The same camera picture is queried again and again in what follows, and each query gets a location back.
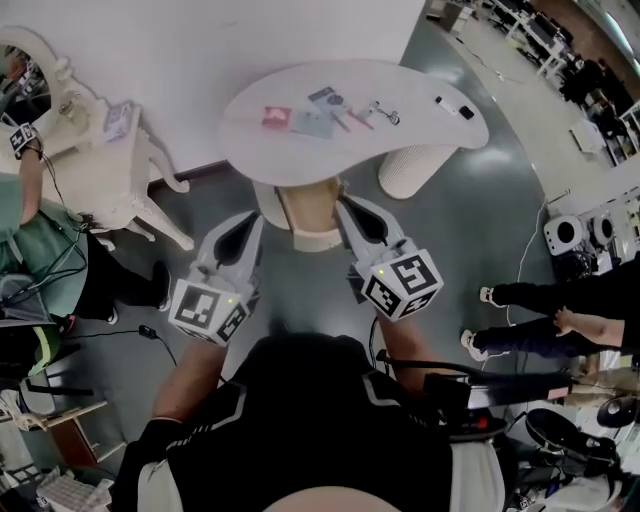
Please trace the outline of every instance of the human hand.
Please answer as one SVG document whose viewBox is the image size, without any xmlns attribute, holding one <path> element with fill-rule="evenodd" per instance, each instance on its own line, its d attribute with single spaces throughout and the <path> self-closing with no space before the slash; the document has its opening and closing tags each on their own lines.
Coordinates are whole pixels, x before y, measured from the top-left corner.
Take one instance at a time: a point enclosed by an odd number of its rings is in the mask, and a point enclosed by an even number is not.
<svg viewBox="0 0 640 512">
<path fill-rule="evenodd" d="M 560 329 L 560 332 L 556 334 L 556 336 L 564 336 L 573 331 L 573 319 L 573 311 L 569 311 L 566 306 L 558 310 L 553 320 L 554 325 Z"/>
</svg>

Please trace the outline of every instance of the white table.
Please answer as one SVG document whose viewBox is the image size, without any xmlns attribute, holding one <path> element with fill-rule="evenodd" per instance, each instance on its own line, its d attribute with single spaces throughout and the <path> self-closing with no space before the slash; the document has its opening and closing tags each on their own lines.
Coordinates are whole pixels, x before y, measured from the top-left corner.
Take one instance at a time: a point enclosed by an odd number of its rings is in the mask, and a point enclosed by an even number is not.
<svg viewBox="0 0 640 512">
<path fill-rule="evenodd" d="M 179 193 L 189 190 L 188 182 L 178 182 L 166 154 L 149 141 L 139 128 L 140 107 L 133 111 L 129 134 L 87 151 L 71 149 L 51 158 L 56 182 L 65 205 L 74 212 L 89 213 L 100 224 L 96 233 L 128 229 L 150 241 L 155 236 L 136 224 L 140 218 L 175 240 L 184 250 L 193 249 L 193 240 L 182 233 L 147 195 L 152 178 L 163 178 Z M 3 172 L 17 173 L 19 163 L 3 161 Z M 44 171 L 43 196 L 60 203 L 53 180 Z"/>
<path fill-rule="evenodd" d="M 554 62 L 556 62 L 556 65 L 553 67 L 553 69 L 549 73 L 549 76 L 552 76 L 552 75 L 556 74 L 564 65 L 566 65 L 566 62 L 561 57 L 562 52 L 564 52 L 565 49 L 566 49 L 566 46 L 560 39 L 555 38 L 554 39 L 554 45 L 553 46 L 549 46 L 544 39 L 542 39 L 538 34 L 536 34 L 531 29 L 531 27 L 529 27 L 529 22 L 534 19 L 533 17 L 520 16 L 519 13 L 515 13 L 513 11 L 509 11 L 505 6 L 500 4 L 500 2 L 498 0 L 495 0 L 495 1 L 496 1 L 496 4 L 501 6 L 502 9 L 506 10 L 507 12 L 509 12 L 516 19 L 516 22 L 513 24 L 513 27 L 511 27 L 511 29 L 507 33 L 507 36 L 506 36 L 507 39 L 510 39 L 513 36 L 513 34 L 516 33 L 516 30 L 518 30 L 519 27 L 522 27 L 523 30 L 528 35 L 530 35 L 533 39 L 535 39 L 536 42 L 540 46 L 542 46 L 545 50 L 547 50 L 549 52 L 549 57 L 544 62 L 544 64 L 542 64 L 540 69 L 538 69 L 538 71 L 536 72 L 536 75 L 542 75 L 547 69 L 549 69 L 551 67 L 551 65 Z"/>
<path fill-rule="evenodd" d="M 354 113 L 378 101 L 385 112 L 398 112 L 400 124 L 374 113 L 367 119 L 370 129 L 345 116 L 350 132 L 336 125 L 331 140 L 262 126 L 267 106 L 319 112 L 308 96 L 327 86 L 344 96 Z M 436 103 L 439 96 L 456 109 L 467 106 L 474 117 L 452 115 Z M 364 60 L 314 62 L 269 75 L 229 104 L 218 132 L 220 150 L 231 165 L 269 186 L 258 187 L 258 200 L 276 225 L 282 225 L 284 217 L 274 210 L 278 201 L 273 187 L 322 182 L 391 152 L 381 168 L 380 183 L 393 197 L 410 197 L 458 147 L 476 149 L 488 140 L 482 114 L 454 87 L 418 71 Z M 397 151 L 403 148 L 414 148 L 410 162 Z"/>
</svg>

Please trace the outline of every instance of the green shirt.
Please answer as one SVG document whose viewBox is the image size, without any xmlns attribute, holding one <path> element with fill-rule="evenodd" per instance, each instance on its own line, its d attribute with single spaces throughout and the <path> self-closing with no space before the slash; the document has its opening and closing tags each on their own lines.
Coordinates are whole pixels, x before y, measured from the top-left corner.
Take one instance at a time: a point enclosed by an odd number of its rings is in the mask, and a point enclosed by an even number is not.
<svg viewBox="0 0 640 512">
<path fill-rule="evenodd" d="M 56 258 L 68 251 L 69 241 L 41 214 L 37 214 L 27 224 L 21 226 L 23 202 L 24 191 L 20 176 L 0 173 L 0 274 L 18 270 L 18 262 L 8 243 L 8 240 L 13 237 L 29 272 L 36 282 L 39 282 L 46 277 L 47 269 Z M 74 230 L 77 226 L 71 226 L 64 208 L 43 199 L 40 210 L 62 226 L 72 242 L 78 240 L 77 247 L 88 262 L 87 236 Z M 79 269 L 84 266 L 82 258 L 76 251 L 71 251 L 66 261 L 64 257 L 60 261 L 63 263 L 57 271 Z M 49 313 L 57 316 L 73 313 L 86 279 L 87 269 L 78 274 L 63 277 L 42 288 L 42 298 Z"/>
</svg>

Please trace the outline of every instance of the cable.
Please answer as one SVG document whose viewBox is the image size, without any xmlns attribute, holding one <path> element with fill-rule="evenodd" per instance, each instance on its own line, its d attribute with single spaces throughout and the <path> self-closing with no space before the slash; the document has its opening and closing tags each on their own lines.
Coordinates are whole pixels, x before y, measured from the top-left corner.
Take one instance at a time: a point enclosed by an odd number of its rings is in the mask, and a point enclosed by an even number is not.
<svg viewBox="0 0 640 512">
<path fill-rule="evenodd" d="M 173 352 L 171 352 L 171 349 L 169 348 L 169 344 L 164 341 L 160 336 L 158 336 L 158 333 L 152 329 L 151 327 L 147 327 L 146 325 L 141 325 L 138 327 L 138 329 L 131 329 L 131 330 L 127 330 L 127 331 L 113 331 L 113 332 L 99 332 L 99 333 L 94 333 L 94 334 L 81 334 L 79 336 L 69 336 L 68 338 L 64 338 L 65 340 L 77 340 L 77 339 L 82 339 L 82 338 L 98 338 L 98 337 L 102 337 L 102 336 L 115 336 L 118 334 L 139 334 L 140 336 L 150 339 L 150 340 L 160 340 L 160 342 L 164 345 L 164 348 L 167 350 L 167 353 L 169 354 L 169 357 L 171 358 L 171 361 L 173 361 L 173 365 L 174 366 L 178 366 L 178 363 L 176 362 L 176 358 L 173 355 Z"/>
<path fill-rule="evenodd" d="M 68 338 L 64 338 L 64 340 L 79 340 L 81 338 L 99 338 L 102 336 L 115 336 L 117 334 L 132 334 L 132 333 L 140 334 L 138 329 L 132 329 L 129 331 L 113 331 L 113 332 L 98 332 L 96 334 L 81 334 L 79 336 L 69 336 Z"/>
<path fill-rule="evenodd" d="M 502 73 L 500 73 L 500 71 L 487 66 L 485 64 L 484 60 L 482 60 L 482 58 L 479 55 L 476 55 L 471 50 L 469 50 L 469 47 L 465 44 L 465 42 L 462 39 L 460 39 L 459 37 L 456 37 L 456 41 L 461 43 L 462 46 L 464 46 L 465 50 L 467 50 L 471 55 L 473 55 L 476 59 L 478 59 L 478 61 L 480 62 L 480 64 L 484 68 L 488 69 L 489 71 L 493 71 L 496 75 L 498 75 L 498 78 L 500 78 L 501 80 L 508 80 L 509 82 L 513 82 L 513 83 L 520 84 L 520 85 L 526 85 L 527 84 L 527 82 L 523 82 L 522 80 L 516 80 L 515 78 L 509 78 L 508 76 L 504 76 Z"/>
<path fill-rule="evenodd" d="M 369 358 L 371 359 L 371 364 L 375 369 L 378 369 L 376 364 L 376 355 L 373 352 L 373 338 L 376 333 L 376 325 L 378 323 L 378 317 L 376 316 L 371 322 L 371 329 L 369 330 Z"/>
<path fill-rule="evenodd" d="M 171 349 L 169 348 L 169 345 L 167 344 L 167 342 L 157 335 L 156 335 L 156 339 L 159 339 L 162 342 L 162 344 L 164 345 L 164 348 L 167 349 L 167 353 L 169 354 L 169 357 L 173 361 L 173 366 L 177 367 L 178 363 L 176 362 L 176 358 L 173 356 L 173 352 L 171 352 Z"/>
<path fill-rule="evenodd" d="M 527 257 L 527 253 L 529 252 L 529 247 L 531 247 L 531 244 L 533 243 L 533 240 L 538 235 L 538 231 L 540 230 L 540 214 L 542 213 L 542 210 L 544 210 L 545 206 L 547 206 L 546 198 L 542 202 L 542 205 L 540 206 L 540 209 L 538 210 L 538 213 L 536 215 L 536 229 L 533 232 L 533 235 L 531 235 L 531 238 L 529 239 L 529 243 L 524 248 L 524 253 L 522 254 L 522 258 L 520 258 L 520 265 L 518 266 L 518 278 L 516 279 L 516 283 L 520 282 L 520 277 L 522 276 L 522 264 L 524 263 L 524 260 Z M 514 324 L 511 323 L 511 320 L 509 318 L 509 311 L 510 310 L 511 310 L 511 304 L 509 304 L 507 306 L 507 323 L 509 324 L 510 327 L 513 327 Z"/>
</svg>

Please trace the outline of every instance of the white sneaker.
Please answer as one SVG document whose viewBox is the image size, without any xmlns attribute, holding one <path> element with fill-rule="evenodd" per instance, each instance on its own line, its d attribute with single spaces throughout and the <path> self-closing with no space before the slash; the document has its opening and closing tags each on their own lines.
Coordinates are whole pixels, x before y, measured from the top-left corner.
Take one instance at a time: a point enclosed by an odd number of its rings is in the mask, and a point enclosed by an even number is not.
<svg viewBox="0 0 640 512">
<path fill-rule="evenodd" d="M 462 333 L 462 336 L 460 336 L 460 343 L 462 343 L 462 346 L 469 351 L 469 355 L 474 361 L 481 363 L 489 358 L 489 354 L 486 350 L 482 352 L 473 346 L 473 338 L 475 338 L 475 336 L 476 335 L 469 329 L 466 329 Z"/>
<path fill-rule="evenodd" d="M 493 288 L 489 288 L 487 286 L 483 286 L 482 288 L 480 288 L 480 301 L 487 302 L 492 306 L 500 309 L 507 307 L 506 305 L 501 306 L 500 304 L 496 304 L 495 302 L 493 302 Z"/>
<path fill-rule="evenodd" d="M 116 308 L 113 308 L 113 313 L 111 313 L 111 316 L 107 320 L 107 323 L 109 325 L 116 325 L 118 323 L 118 319 L 118 312 L 116 311 Z"/>
</svg>

